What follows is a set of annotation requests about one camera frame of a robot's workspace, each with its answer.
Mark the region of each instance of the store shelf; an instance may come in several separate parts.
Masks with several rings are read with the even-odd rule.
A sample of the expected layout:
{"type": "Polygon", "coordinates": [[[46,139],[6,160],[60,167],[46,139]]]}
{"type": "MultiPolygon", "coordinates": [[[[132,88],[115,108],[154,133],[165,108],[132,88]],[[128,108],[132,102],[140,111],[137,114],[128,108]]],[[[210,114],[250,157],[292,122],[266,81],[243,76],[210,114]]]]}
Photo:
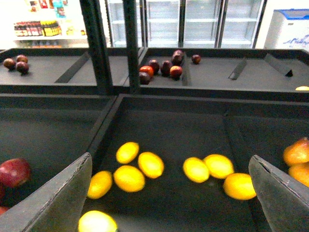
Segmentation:
{"type": "Polygon", "coordinates": [[[199,18],[199,19],[186,19],[186,23],[215,23],[218,22],[217,18],[199,18]]]}
{"type": "Polygon", "coordinates": [[[256,18],[226,18],[226,22],[257,22],[256,18]]]}
{"type": "Polygon", "coordinates": [[[154,18],[149,19],[150,23],[178,23],[178,19],[171,19],[171,18],[154,18]]]}
{"type": "Polygon", "coordinates": [[[13,41],[24,41],[24,40],[82,40],[87,39],[86,35],[56,35],[56,36],[25,36],[25,37],[14,37],[13,41]]]}

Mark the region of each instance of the white wall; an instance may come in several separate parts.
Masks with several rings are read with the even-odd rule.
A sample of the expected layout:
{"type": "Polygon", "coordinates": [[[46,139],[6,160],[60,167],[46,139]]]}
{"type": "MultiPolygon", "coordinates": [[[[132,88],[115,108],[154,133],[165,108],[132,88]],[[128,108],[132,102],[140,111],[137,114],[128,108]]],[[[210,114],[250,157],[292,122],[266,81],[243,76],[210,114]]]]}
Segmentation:
{"type": "Polygon", "coordinates": [[[255,48],[264,48],[274,10],[309,9],[309,0],[268,0],[255,48]]]}

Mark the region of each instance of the metal pole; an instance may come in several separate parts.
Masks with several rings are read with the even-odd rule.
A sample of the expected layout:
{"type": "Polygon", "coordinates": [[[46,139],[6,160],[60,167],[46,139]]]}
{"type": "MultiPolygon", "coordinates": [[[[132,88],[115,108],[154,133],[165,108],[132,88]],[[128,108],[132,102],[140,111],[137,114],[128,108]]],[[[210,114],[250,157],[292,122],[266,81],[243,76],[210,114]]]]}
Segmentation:
{"type": "Polygon", "coordinates": [[[112,74],[106,47],[99,0],[80,0],[88,35],[89,54],[92,59],[98,92],[112,95],[112,74]]]}
{"type": "Polygon", "coordinates": [[[136,3],[134,0],[123,0],[126,26],[126,51],[129,67],[130,93],[140,92],[138,37],[136,23],[136,3]]]}

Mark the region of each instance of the refrigerator shelf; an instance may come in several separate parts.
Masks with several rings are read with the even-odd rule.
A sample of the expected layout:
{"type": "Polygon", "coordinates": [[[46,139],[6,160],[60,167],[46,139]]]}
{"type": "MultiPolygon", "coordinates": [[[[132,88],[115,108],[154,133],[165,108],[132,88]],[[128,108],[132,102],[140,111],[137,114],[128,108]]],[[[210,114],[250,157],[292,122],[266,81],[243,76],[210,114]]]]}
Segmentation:
{"type": "Polygon", "coordinates": [[[257,22],[256,18],[227,18],[226,22],[257,22]]]}
{"type": "Polygon", "coordinates": [[[217,18],[197,18],[197,19],[186,19],[186,23],[216,23],[217,18]]]}

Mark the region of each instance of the tray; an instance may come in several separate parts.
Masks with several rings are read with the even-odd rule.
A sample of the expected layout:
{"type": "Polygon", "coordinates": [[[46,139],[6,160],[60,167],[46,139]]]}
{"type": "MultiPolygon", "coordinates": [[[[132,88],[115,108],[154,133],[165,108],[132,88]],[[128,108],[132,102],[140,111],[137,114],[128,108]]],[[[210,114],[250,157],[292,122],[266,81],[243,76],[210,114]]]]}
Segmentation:
{"type": "Polygon", "coordinates": [[[0,163],[23,157],[31,181],[8,189],[13,206],[37,190],[90,146],[115,97],[0,95],[0,163]]]}
{"type": "Polygon", "coordinates": [[[70,79],[86,62],[88,49],[9,49],[0,53],[0,85],[51,84],[70,79]],[[2,62],[23,54],[29,58],[29,74],[9,72],[2,62]]]}
{"type": "MultiPolygon", "coordinates": [[[[107,212],[123,232],[270,232],[257,198],[231,199],[222,190],[222,180],[214,178],[194,184],[184,176],[182,164],[188,157],[222,153],[232,159],[237,172],[247,172],[252,153],[246,146],[233,145],[240,137],[232,133],[230,119],[282,117],[292,128],[296,121],[289,118],[308,117],[308,109],[308,103],[120,95],[89,148],[95,157],[104,154],[98,171],[114,172],[120,167],[115,153],[128,141],[138,142],[141,152],[157,153],[166,170],[156,180],[147,179],[137,193],[125,193],[113,185],[101,199],[87,199],[83,212],[107,212]]],[[[282,160],[276,153],[263,158],[274,165],[282,160]]]]}
{"type": "Polygon", "coordinates": [[[184,49],[192,87],[245,91],[291,91],[309,83],[307,53],[289,50],[184,49]],[[202,56],[199,65],[191,61],[193,54],[202,56]],[[235,80],[229,78],[243,59],[246,63],[235,80]]]}
{"type": "MultiPolygon", "coordinates": [[[[110,69],[114,86],[122,86],[128,77],[127,56],[125,48],[108,48],[110,69]]],[[[70,84],[92,84],[96,85],[91,59],[89,59],[80,70],[68,81],[70,84]]]]}
{"type": "MultiPolygon", "coordinates": [[[[148,48],[145,50],[145,52],[141,56],[140,65],[148,65],[149,61],[152,59],[156,59],[160,66],[163,61],[165,60],[171,60],[171,57],[176,49],[172,48],[148,48]]],[[[155,86],[166,86],[166,87],[181,87],[186,86],[188,82],[187,78],[187,71],[186,71],[186,55],[184,54],[183,62],[181,64],[181,67],[183,68],[183,73],[180,76],[180,79],[178,81],[174,81],[170,77],[164,77],[161,75],[161,71],[157,75],[154,76],[154,79],[146,86],[148,87],[155,87],[155,86]]],[[[129,80],[126,81],[125,86],[129,86],[129,80]]]]}

